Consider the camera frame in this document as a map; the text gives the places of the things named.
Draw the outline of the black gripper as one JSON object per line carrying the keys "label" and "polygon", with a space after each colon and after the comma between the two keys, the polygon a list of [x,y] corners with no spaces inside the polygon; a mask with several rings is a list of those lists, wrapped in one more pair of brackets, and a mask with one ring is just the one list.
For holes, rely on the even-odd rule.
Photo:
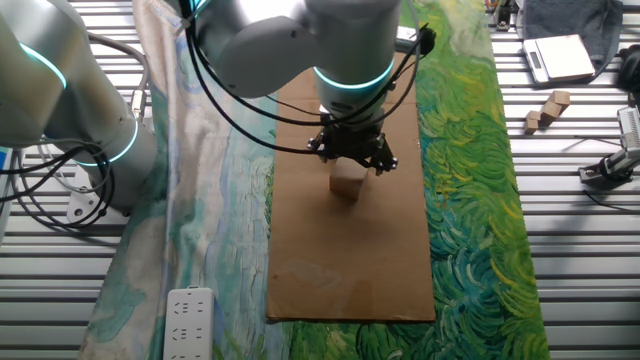
{"label": "black gripper", "polygon": [[360,165],[369,165],[377,176],[398,166],[398,159],[388,145],[381,124],[360,129],[330,124],[309,139],[307,150],[323,163],[341,157],[353,159]]}

